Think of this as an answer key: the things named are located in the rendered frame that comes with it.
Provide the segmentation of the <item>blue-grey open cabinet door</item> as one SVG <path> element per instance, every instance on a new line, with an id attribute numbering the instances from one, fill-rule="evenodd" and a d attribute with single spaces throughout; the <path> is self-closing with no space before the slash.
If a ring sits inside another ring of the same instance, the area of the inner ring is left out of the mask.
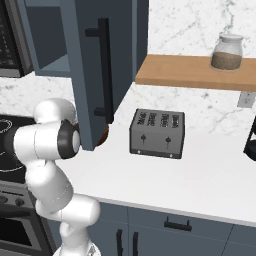
<path id="1" fill-rule="evenodd" d="M 72 78 L 81 145 L 92 151 L 106 127 L 104 117 L 95 116 L 104 106 L 100 45 L 98 37 L 85 30 L 97 28 L 99 18 L 109 19 L 114 114 L 133 78 L 136 0 L 60 0 L 61 17 Z"/>

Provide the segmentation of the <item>blue-grey base cabinet door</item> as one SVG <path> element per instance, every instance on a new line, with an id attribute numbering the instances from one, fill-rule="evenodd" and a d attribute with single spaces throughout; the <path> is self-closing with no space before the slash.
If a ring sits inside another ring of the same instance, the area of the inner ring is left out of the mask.
<path id="1" fill-rule="evenodd" d="M 138 256 L 222 256 L 225 247 L 223 241 L 130 225 L 130 256 L 134 232 Z"/>
<path id="2" fill-rule="evenodd" d="M 122 229 L 123 256 L 129 256 L 128 208 L 103 202 L 100 207 L 98 221 L 88 228 L 92 242 L 99 248 L 101 256 L 117 256 L 116 232 Z"/>

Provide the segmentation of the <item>black and steel stove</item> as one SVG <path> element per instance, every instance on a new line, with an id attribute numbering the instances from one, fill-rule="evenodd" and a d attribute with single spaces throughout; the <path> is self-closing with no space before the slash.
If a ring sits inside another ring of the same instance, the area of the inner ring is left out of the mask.
<path id="1" fill-rule="evenodd" d="M 36 213 L 26 188 L 25 166 L 4 149 L 8 130 L 31 124 L 30 117 L 0 115 L 0 256 L 52 256 L 56 250 L 47 220 Z"/>

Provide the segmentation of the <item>blue-grey open wall cabinet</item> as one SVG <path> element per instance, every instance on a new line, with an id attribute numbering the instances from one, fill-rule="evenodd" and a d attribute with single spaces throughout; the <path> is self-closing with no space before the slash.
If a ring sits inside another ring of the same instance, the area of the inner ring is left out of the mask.
<path id="1" fill-rule="evenodd" d="M 18 0 L 18 8 L 35 73 L 38 76 L 71 78 L 60 0 Z M 133 80 L 147 55 L 148 10 L 149 0 L 136 0 Z"/>

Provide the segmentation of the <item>blue-grey drawer front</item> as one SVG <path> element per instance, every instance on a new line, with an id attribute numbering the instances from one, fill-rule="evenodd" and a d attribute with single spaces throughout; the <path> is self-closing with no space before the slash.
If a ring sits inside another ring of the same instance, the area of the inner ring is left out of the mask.
<path id="1" fill-rule="evenodd" d="M 167 217 L 169 217 L 170 222 L 180 224 L 186 224 L 187 220 L 189 220 L 190 225 L 192 226 L 192 231 L 187 232 L 171 228 L 165 228 L 164 221 Z M 227 240 L 232 229 L 232 224 L 228 223 L 131 207 L 128 208 L 128 219 L 130 224 L 138 225 L 141 227 L 172 231 L 181 234 L 194 235 L 222 241 Z"/>
<path id="2" fill-rule="evenodd" d="M 256 227 L 234 224 L 228 241 L 230 243 L 256 247 Z"/>

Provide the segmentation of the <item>grey four-slot toaster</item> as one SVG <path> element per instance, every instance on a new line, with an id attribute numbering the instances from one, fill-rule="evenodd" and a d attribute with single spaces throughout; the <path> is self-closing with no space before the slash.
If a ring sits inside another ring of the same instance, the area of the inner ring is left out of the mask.
<path id="1" fill-rule="evenodd" d="M 131 154 L 181 159 L 185 113 L 137 109 L 129 127 Z"/>

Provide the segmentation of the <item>white wall socket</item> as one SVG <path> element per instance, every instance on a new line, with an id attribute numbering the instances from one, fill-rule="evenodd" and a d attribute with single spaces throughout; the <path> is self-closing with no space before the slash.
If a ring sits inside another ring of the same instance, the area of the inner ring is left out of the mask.
<path id="1" fill-rule="evenodd" d="M 237 106 L 241 108 L 251 108 L 255 102 L 255 98 L 256 92 L 242 91 L 240 93 Z"/>

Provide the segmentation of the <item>wooden wall shelf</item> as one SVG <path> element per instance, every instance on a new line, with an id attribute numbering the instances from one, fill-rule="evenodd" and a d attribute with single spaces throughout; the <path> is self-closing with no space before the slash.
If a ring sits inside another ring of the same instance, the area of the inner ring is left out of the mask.
<path id="1" fill-rule="evenodd" d="M 256 92 L 256 59 L 245 58 L 238 71 L 220 71 L 205 56 L 148 54 L 135 82 L 187 88 Z"/>

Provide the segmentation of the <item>glass jar with brown contents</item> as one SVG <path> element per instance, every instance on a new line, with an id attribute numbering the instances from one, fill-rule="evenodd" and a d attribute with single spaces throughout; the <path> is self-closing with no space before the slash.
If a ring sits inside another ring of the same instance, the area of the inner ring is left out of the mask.
<path id="1" fill-rule="evenodd" d="M 221 33 L 211 56 L 211 66 L 222 71 L 238 70 L 242 63 L 242 40 L 241 35 Z"/>

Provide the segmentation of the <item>black microwave oven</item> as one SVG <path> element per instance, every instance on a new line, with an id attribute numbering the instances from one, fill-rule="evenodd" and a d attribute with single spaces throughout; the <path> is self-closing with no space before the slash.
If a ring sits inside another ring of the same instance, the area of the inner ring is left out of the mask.
<path id="1" fill-rule="evenodd" d="M 0 77 L 21 78 L 32 71 L 17 0 L 0 0 Z"/>

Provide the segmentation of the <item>black coffee machine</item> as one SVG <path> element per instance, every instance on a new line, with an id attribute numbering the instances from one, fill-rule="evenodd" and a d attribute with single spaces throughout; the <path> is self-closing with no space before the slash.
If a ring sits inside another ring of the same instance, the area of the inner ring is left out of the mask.
<path id="1" fill-rule="evenodd" d="M 251 160 L 256 161 L 256 139 L 252 138 L 252 135 L 256 135 L 256 117 L 251 126 L 243 153 L 246 154 Z"/>

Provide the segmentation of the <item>brown bowl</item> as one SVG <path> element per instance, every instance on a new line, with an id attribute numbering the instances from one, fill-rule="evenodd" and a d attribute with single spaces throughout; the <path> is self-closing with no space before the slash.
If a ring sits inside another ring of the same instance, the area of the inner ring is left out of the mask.
<path id="1" fill-rule="evenodd" d="M 107 137 L 108 137 L 108 134 L 109 134 L 109 126 L 106 127 L 106 129 L 105 129 L 105 131 L 104 131 L 102 137 L 100 138 L 100 140 L 99 140 L 97 146 L 102 145 L 102 144 L 106 141 L 106 139 L 107 139 Z"/>

